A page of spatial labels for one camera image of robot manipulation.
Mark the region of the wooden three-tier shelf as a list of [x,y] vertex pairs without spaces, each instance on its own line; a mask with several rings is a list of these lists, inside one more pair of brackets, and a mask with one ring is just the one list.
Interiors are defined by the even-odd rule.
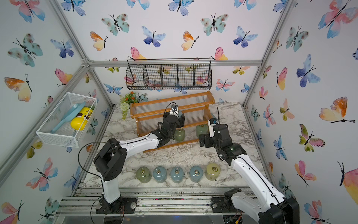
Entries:
[[209,106],[214,103],[212,93],[206,91],[131,105],[130,115],[136,120],[138,137],[161,131],[161,136],[167,138],[166,144],[160,143],[157,148],[144,152],[197,142],[199,139],[196,135],[191,137],[189,132],[185,131],[185,138],[189,140],[174,143],[174,133],[181,128],[207,125],[213,118]]

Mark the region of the blue canister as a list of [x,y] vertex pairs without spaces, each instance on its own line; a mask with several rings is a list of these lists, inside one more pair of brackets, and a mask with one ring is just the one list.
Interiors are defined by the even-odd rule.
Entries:
[[198,183],[203,177],[203,169],[200,166],[193,166],[189,171],[190,179],[194,183]]
[[164,183],[167,180],[167,170],[162,166],[156,167],[153,170],[153,178],[158,183]]
[[181,167],[174,167],[171,169],[170,176],[174,183],[181,183],[184,179],[184,170]]

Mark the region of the white mesh wall basket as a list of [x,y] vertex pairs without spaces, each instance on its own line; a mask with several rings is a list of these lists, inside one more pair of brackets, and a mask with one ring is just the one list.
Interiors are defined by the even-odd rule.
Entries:
[[[59,124],[63,116],[73,105],[81,104],[84,101],[86,102],[86,105],[84,107],[91,108],[93,110],[93,113],[83,131],[74,130],[70,126],[70,121],[62,125],[62,127],[58,129],[55,133],[50,133],[51,130]],[[54,109],[51,111],[45,121],[38,128],[38,130],[36,131],[37,137],[39,137],[44,144],[48,145],[79,147],[79,141],[83,132],[87,131],[90,126],[90,123],[94,119],[94,112],[97,104],[98,101],[96,98],[67,92],[61,98],[58,104],[54,107]]]

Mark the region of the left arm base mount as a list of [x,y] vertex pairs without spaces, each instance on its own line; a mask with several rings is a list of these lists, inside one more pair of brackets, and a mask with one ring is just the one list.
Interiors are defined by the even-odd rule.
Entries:
[[137,199],[120,196],[113,203],[108,203],[104,197],[99,200],[96,214],[134,214],[137,207]]

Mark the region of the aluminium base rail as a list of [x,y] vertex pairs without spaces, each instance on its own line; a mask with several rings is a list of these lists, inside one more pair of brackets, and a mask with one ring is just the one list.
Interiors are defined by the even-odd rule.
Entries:
[[[144,216],[144,215],[207,215],[214,214],[210,208],[211,197],[223,196],[227,188],[183,189],[125,189],[123,197],[136,198],[134,214],[96,214],[101,197],[93,189],[86,189],[78,197],[62,199],[57,216]],[[248,188],[242,188],[246,196],[256,200]],[[221,213],[235,215],[243,212]]]

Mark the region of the artificial flower plant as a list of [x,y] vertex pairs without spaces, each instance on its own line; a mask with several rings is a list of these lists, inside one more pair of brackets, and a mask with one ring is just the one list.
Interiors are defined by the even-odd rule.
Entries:
[[133,91],[121,97],[119,107],[122,111],[122,120],[126,120],[131,104],[135,104],[138,102],[139,102],[138,94]]

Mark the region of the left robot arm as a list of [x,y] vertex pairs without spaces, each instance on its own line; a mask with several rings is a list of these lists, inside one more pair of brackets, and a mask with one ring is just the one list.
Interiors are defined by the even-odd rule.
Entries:
[[112,138],[102,147],[94,159],[103,187],[103,198],[112,204],[120,198],[117,177],[122,172],[126,159],[146,150],[161,148],[174,139],[177,128],[182,128],[185,116],[181,111],[166,112],[159,128],[148,135],[127,141]]

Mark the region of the yellow bottle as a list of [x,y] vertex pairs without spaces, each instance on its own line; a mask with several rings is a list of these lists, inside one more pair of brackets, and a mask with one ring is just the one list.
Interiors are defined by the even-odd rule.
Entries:
[[87,125],[93,110],[89,107],[83,107],[77,116],[71,121],[70,126],[77,131],[83,131]]

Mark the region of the green canister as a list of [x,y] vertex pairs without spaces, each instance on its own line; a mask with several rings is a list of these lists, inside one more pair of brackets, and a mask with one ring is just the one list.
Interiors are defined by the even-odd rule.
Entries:
[[196,136],[199,138],[201,134],[208,134],[209,133],[209,127],[207,124],[202,124],[196,126]]
[[177,142],[182,142],[185,139],[185,130],[184,129],[177,129],[174,134],[174,139]]
[[141,182],[141,183],[148,183],[151,178],[151,172],[147,167],[140,167],[137,171],[136,171],[136,178]]

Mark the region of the light blue dustpan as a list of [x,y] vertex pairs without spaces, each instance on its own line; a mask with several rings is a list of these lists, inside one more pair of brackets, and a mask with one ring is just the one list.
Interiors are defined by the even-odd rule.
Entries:
[[75,104],[73,105],[67,112],[66,114],[63,116],[62,120],[59,122],[59,124],[53,128],[51,130],[50,133],[55,133],[58,129],[60,129],[62,127],[62,125],[64,125],[67,122],[72,121],[79,113],[80,111],[84,108],[84,106],[86,105],[86,102],[82,102],[81,104]]

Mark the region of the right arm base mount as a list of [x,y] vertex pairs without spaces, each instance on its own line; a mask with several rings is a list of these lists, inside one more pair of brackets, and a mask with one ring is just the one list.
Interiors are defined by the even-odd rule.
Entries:
[[236,208],[232,202],[231,197],[235,193],[246,193],[240,188],[234,188],[224,193],[223,196],[211,197],[210,208],[213,213],[232,213],[242,212],[239,208]]

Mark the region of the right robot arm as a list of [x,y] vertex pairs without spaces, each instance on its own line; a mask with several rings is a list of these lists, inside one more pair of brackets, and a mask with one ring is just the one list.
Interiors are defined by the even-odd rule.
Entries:
[[259,224],[298,224],[298,202],[277,190],[257,169],[244,148],[232,142],[228,125],[210,119],[208,129],[209,133],[199,135],[200,146],[215,148],[219,159],[239,173],[257,198],[254,200],[240,189],[232,189],[225,195],[227,205],[243,211]]

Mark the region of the yellow-green canister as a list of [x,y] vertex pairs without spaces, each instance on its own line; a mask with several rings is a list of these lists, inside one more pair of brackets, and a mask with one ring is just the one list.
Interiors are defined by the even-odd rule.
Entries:
[[215,181],[221,173],[221,168],[217,163],[209,163],[206,167],[206,178],[210,181]]

